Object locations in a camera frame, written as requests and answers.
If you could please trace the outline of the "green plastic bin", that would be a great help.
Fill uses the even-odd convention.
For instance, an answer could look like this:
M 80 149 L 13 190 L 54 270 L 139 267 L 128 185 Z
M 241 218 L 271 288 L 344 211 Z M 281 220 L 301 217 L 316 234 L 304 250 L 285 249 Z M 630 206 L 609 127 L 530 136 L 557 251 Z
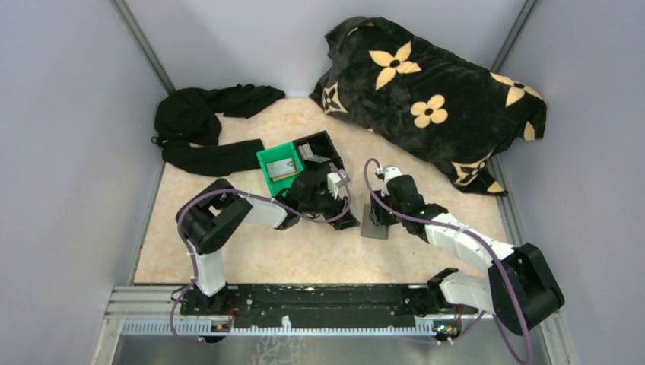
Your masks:
M 272 196 L 277 195 L 282 189 L 288 189 L 293 183 L 293 181 L 295 180 L 295 178 L 297 177 L 297 175 L 304 171 L 303 162 L 301 161 L 297 153 L 297 149 L 293 142 L 287 142 L 287 143 L 275 146 L 273 148 L 269 148 L 269 149 L 265 149 L 260 152 L 257 152 L 256 157 L 261 167 L 262 173 L 265 177 L 265 181 L 267 183 L 268 190 L 270 191 L 270 195 Z M 288 178 L 281 179 L 279 181 L 271 181 L 267 173 L 266 165 L 268 163 L 278 161 L 278 160 L 283 160 L 286 158 L 293 158 L 296 161 L 299 172 L 294 176 L 290 176 Z

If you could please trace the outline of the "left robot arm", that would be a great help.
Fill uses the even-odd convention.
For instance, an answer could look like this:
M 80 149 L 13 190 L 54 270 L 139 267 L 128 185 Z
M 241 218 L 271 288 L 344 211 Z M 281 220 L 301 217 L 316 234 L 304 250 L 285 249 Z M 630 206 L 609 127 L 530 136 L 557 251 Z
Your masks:
M 216 179 L 176 214 L 177 230 L 192 260 L 192 283 L 200 294 L 198 304 L 207 313 L 222 313 L 228 304 L 224 288 L 222 248 L 243 223 L 274 230 L 288 230 L 300 221 L 330 224 L 335 230 L 356 227 L 351 213 L 349 176 L 334 164 L 304 170 L 291 187 L 275 197 L 235 189 L 226 179 Z

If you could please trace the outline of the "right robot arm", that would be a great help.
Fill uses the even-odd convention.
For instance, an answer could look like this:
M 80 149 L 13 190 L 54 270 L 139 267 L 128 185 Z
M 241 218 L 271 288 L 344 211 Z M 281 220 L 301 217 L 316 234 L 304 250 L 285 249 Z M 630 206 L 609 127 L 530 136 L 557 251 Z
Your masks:
M 428 303 L 437 313 L 457 304 L 497 317 L 522 335 L 564 304 L 564 294 L 542 251 L 531 243 L 514 246 L 492 239 L 461 222 L 445 207 L 428 204 L 414 179 L 395 167 L 376 174 L 381 189 L 370 190 L 377 226 L 400 223 L 409 234 L 452 253 L 478 271 L 469 275 L 446 268 L 429 281 Z

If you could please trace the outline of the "cards in black bin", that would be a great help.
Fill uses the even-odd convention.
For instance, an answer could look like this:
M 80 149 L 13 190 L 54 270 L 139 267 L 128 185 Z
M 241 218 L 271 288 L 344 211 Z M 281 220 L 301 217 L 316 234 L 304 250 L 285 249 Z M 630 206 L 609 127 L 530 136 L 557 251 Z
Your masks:
M 310 147 L 309 143 L 306 144 L 300 144 L 297 146 L 298 152 L 304 161 L 309 161 L 312 163 L 325 163 L 327 161 L 330 161 L 329 157 L 321 156 L 318 154 L 315 154 Z

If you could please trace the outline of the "black plastic bin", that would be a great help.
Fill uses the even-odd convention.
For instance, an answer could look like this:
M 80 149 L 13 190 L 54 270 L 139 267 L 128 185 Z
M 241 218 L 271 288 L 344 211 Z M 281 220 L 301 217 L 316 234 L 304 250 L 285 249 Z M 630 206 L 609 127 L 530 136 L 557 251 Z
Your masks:
M 303 137 L 294 141 L 294 145 L 296 148 L 298 145 L 306 144 L 306 143 L 310 144 L 310 147 L 312 148 L 315 154 L 329 157 L 330 161 L 327 161 L 325 163 L 312 163 L 309 161 L 304 161 L 302 160 L 297 149 L 297 153 L 301 161 L 303 162 L 304 170 L 315 170 L 320 167 L 327 167 L 327 166 L 330 166 L 333 171 L 338 171 L 340 168 L 344 170 L 344 164 L 343 164 L 342 158 L 340 154 L 337 152 L 334 144 L 332 143 L 332 139 L 330 138 L 328 132 L 326 131 L 318 132 L 316 134 L 309 135 L 307 137 Z M 339 194 L 338 194 L 339 197 L 341 198 L 347 197 L 346 195 L 342 195 L 342 190 L 346 188 L 348 188 L 348 184 L 346 186 L 343 186 L 339 190 Z M 359 220 L 351 213 L 351 210 L 350 210 L 351 203 L 349 198 L 348 198 L 348 204 L 349 204 L 349 207 L 345 207 L 345 209 L 341 214 L 336 215 L 330 220 L 327 220 L 328 223 L 331 224 L 335 230 L 344 230 L 348 228 L 358 227 L 360 225 Z

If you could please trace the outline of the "black floral plush blanket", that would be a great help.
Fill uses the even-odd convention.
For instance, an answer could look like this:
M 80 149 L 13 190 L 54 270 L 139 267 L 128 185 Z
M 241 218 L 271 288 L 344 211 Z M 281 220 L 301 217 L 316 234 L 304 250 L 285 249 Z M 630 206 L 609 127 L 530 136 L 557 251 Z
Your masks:
M 471 63 L 383 17 L 350 17 L 325 36 L 331 60 L 310 94 L 322 111 L 432 164 L 460 192 L 504 196 L 488 161 L 545 133 L 527 84 Z

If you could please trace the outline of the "black cloth garment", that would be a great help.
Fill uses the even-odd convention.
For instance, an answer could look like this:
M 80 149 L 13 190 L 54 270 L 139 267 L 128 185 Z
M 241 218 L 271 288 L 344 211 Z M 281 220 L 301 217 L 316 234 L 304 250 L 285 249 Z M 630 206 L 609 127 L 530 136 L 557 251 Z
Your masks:
M 159 102 L 154 116 L 156 135 L 151 143 L 161 148 L 162 160 L 187 173 L 222 177 L 257 170 L 256 154 L 264 150 L 259 138 L 221 144 L 221 114 L 251 118 L 285 98 L 271 86 L 238 84 L 205 90 L 189 87 L 176 90 Z

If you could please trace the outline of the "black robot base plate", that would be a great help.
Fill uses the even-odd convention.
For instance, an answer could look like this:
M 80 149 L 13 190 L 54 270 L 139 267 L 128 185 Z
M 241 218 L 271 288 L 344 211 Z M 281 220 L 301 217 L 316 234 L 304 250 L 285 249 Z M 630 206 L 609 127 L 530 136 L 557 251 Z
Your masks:
M 222 315 L 237 329 L 411 328 L 416 319 L 475 314 L 448 304 L 426 284 L 229 284 L 207 297 L 190 289 L 180 301 L 184 316 Z

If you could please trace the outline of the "aluminium frame rail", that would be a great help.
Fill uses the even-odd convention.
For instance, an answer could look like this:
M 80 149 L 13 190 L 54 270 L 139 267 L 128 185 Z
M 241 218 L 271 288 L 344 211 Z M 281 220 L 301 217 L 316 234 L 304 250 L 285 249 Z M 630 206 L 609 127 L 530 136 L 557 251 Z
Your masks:
M 114 288 L 106 308 L 110 317 L 172 316 L 181 334 L 210 319 L 235 335 L 446 336 L 479 313 L 473 305 L 448 303 L 436 284 L 231 284 L 213 297 L 143 285 Z

